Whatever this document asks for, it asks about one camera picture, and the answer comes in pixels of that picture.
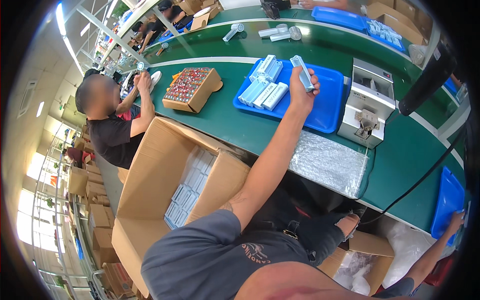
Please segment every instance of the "fluorescent light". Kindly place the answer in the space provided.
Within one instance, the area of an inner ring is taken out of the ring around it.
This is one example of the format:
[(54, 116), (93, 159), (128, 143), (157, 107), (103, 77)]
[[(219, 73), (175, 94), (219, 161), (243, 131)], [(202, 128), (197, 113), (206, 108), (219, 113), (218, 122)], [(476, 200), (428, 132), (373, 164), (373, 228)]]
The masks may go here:
[(107, 12), (107, 19), (112, 15), (112, 11), (115, 8), (115, 5), (117, 5), (118, 0), (113, 0), (112, 5), (110, 5), (110, 9)]
[(43, 105), (45, 104), (45, 101), (40, 102), (40, 105), (38, 106), (38, 110), (36, 111), (36, 117), (40, 116), (42, 114), (42, 109)]
[(57, 11), (55, 12), (55, 14), (57, 15), (57, 23), (59, 25), (60, 34), (62, 36), (66, 36), (67, 31), (65, 30), (65, 21), (63, 20), (63, 12), (61, 10), (61, 3), (58, 4)]
[(80, 64), (78, 63), (78, 59), (75, 55), (75, 52), (73, 51), (73, 48), (72, 46), (70, 45), (70, 41), (68, 40), (68, 38), (66, 36), (63, 37), (63, 41), (65, 42), (65, 45), (67, 46), (67, 49), (68, 49), (68, 52), (70, 52), (70, 55), (72, 56), (73, 58), (73, 61), (75, 62), (75, 64), (77, 65), (77, 68), (78, 70), (80, 71), (80, 73), (82, 74), (82, 76), (84, 75), (84, 71), (82, 71), (82, 67), (80, 67)]
[(90, 29), (90, 22), (88, 22), (87, 26), (82, 29), (82, 31), (80, 32), (80, 36), (84, 36), (85, 32), (87, 32), (88, 29)]

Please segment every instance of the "window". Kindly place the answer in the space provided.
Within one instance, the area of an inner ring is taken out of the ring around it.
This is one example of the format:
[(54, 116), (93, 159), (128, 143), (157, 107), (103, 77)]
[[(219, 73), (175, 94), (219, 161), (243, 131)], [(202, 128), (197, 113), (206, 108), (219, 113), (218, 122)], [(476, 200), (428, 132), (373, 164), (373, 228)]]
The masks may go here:
[(23, 116), (27, 112), (28, 107), (30, 106), (30, 102), (32, 102), (36, 83), (37, 83), (36, 80), (29, 81), (27, 83), (27, 87), (25, 88), (24, 97), (22, 98), (22, 102), (20, 104), (20, 110), (18, 111), (17, 118)]
[[(34, 204), (33, 193), (22, 190), (20, 193), (20, 201), (18, 204), (17, 215), (17, 233), (18, 238), (27, 244), (32, 244), (32, 221), (33, 221), (33, 238), (36, 247), (57, 252), (57, 241), (55, 239), (55, 230), (57, 229), (55, 222), (59, 224), (60, 248), (65, 253), (65, 245), (63, 244), (63, 235), (61, 231), (60, 220), (62, 215), (55, 218), (55, 206), (49, 207), (47, 199), (39, 197)], [(57, 205), (57, 211), (61, 211), (60, 205)]]

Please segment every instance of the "black jeans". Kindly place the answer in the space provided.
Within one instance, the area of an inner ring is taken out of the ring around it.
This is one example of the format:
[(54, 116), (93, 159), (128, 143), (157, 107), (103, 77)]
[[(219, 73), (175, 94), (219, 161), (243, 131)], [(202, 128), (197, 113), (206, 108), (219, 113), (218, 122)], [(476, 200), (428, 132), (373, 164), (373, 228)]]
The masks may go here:
[(319, 266), (346, 240), (336, 223), (349, 213), (328, 213), (308, 217), (292, 203), (286, 190), (279, 186), (245, 228), (250, 230), (289, 230), (298, 236), (313, 266)]

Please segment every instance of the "bubble wrap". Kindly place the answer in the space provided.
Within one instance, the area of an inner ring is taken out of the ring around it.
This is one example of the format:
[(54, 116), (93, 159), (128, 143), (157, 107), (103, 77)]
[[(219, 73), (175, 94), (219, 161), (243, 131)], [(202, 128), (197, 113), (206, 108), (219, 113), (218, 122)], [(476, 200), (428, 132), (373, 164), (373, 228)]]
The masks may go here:
[(289, 169), (349, 198), (357, 198), (368, 157), (319, 135), (302, 131)]

